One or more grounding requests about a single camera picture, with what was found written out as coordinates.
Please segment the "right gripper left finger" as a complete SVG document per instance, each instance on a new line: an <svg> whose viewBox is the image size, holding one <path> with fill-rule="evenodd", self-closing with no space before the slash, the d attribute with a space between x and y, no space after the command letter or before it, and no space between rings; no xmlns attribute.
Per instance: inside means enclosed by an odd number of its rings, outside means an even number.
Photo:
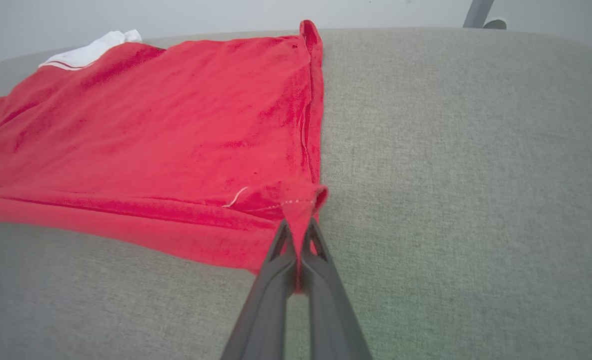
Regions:
<svg viewBox="0 0 592 360"><path fill-rule="evenodd" d="M282 360L287 300L296 284L293 235L283 219L225 345L223 360Z"/></svg>

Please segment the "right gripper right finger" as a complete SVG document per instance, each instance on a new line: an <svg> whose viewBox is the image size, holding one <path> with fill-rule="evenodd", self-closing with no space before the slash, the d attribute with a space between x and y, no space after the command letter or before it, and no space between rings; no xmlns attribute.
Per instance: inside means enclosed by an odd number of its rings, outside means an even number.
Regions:
<svg viewBox="0 0 592 360"><path fill-rule="evenodd" d="M300 254L302 289L309 297L310 358L371 360L366 338L315 218L310 219Z"/></svg>

